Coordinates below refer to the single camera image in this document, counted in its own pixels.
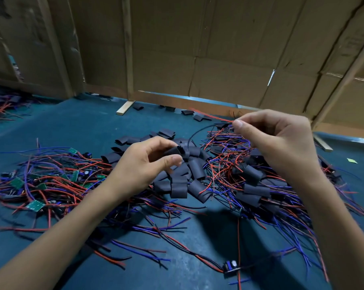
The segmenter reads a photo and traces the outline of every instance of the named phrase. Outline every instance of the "forearm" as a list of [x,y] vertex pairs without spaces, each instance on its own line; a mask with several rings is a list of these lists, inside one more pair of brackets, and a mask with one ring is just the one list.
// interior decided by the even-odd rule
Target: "forearm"
[[113,209],[102,185],[0,269],[2,289],[53,289],[94,228]]
[[364,233],[323,175],[293,184],[310,215],[331,284],[364,289]]

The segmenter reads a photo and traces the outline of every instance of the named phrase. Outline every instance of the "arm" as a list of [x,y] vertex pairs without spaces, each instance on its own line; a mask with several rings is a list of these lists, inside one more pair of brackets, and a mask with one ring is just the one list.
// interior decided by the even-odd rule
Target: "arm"
[[301,197],[333,287],[364,290],[364,233],[320,169],[308,119],[263,110],[233,126]]
[[180,165],[179,155],[159,159],[173,146],[176,143],[157,136],[128,148],[100,186],[0,269],[0,290],[53,289],[88,236],[113,208],[146,189],[162,170]]

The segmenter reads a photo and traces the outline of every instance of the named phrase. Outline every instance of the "blue table surface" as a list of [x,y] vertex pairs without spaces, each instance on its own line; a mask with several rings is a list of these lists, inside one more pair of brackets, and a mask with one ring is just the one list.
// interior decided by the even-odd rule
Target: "blue table surface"
[[[215,121],[197,122],[191,116],[168,112],[156,105],[144,104],[145,108],[136,111],[129,109],[124,116],[117,116],[116,110],[123,100],[110,102],[88,97],[84,100],[70,99],[35,114],[15,128],[0,132],[0,151],[17,151],[33,149],[36,138],[42,147],[70,146],[81,152],[89,151],[94,156],[110,152],[114,140],[124,135],[142,137],[150,131],[168,128],[176,132],[177,137],[189,138],[195,131]],[[207,128],[199,132],[194,141],[199,142],[206,136]],[[361,180],[347,172],[341,172],[351,190],[358,191],[355,200],[364,207],[364,144],[341,140],[326,139],[334,151],[318,153],[334,166],[360,177]],[[347,158],[355,159],[358,164],[349,163]],[[14,169],[17,162],[24,161],[18,154],[0,154],[0,173]],[[201,206],[196,199],[189,197],[179,200],[181,204]],[[226,208],[215,199],[208,201],[206,209],[200,211],[206,215],[184,213],[192,219],[184,225],[184,232],[172,233],[172,236],[193,251],[201,253],[223,264],[227,260],[237,260],[237,216],[228,213]],[[30,212],[11,215],[12,210],[0,205],[0,226],[8,226],[16,221],[30,227],[34,216]],[[357,217],[364,230],[364,217]],[[137,222],[146,224],[143,219]],[[156,220],[159,225],[165,220]],[[37,227],[46,227],[46,218],[38,219]],[[267,257],[272,251],[289,248],[287,241],[271,226],[267,230],[254,221],[242,220],[240,226],[242,244],[242,263],[249,264]],[[213,271],[197,258],[179,251],[164,240],[139,232],[116,230],[111,233],[114,238],[136,246],[167,250],[161,257],[170,258],[161,268],[153,261],[133,254],[126,261],[126,270],[112,265],[92,254],[84,246],[71,266],[63,275],[57,289],[236,289],[228,283],[236,277],[224,277]],[[0,267],[30,244],[30,240],[20,238],[14,232],[0,232]],[[129,256],[131,253],[112,244],[112,256]],[[248,278],[250,272],[242,273]],[[252,281],[243,283],[245,289],[330,289],[320,269],[313,266],[308,275],[302,256],[289,254],[275,262],[262,263],[252,272]]]

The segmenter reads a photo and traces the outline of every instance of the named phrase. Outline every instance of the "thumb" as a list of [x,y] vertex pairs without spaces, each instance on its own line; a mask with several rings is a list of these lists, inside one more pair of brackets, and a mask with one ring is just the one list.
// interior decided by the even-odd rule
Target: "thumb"
[[171,166],[179,166],[182,161],[183,159],[180,155],[169,155],[152,162],[152,165],[156,173],[159,174],[163,170],[169,171]]
[[253,125],[241,120],[234,120],[232,123],[234,132],[241,134],[245,139],[250,140],[258,148],[264,146],[269,137],[268,134],[257,129]]

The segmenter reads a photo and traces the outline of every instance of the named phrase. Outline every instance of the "yellow-green paper scrap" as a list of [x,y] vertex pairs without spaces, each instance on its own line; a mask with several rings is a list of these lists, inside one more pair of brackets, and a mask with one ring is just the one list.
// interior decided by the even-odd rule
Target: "yellow-green paper scrap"
[[348,160],[350,163],[358,164],[356,160],[353,160],[353,159],[351,159],[351,158],[347,158],[347,160]]

